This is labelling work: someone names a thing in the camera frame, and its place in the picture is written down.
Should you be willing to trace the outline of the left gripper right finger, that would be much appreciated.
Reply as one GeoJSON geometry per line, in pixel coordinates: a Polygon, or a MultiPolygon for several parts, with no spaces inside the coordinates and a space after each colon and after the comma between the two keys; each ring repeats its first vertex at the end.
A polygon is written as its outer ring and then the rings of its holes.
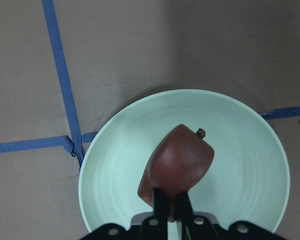
{"type": "Polygon", "coordinates": [[[194,213],[187,192],[182,192],[175,198],[175,220],[181,240],[218,239],[218,234],[211,221],[201,213],[194,213]]]}

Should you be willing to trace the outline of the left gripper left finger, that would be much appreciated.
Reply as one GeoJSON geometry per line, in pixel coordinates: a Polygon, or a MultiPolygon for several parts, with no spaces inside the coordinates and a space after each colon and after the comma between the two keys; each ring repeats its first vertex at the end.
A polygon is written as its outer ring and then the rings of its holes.
{"type": "Polygon", "coordinates": [[[139,231],[140,240],[167,240],[168,218],[170,205],[164,192],[158,188],[152,191],[153,211],[141,224],[139,231]]]}

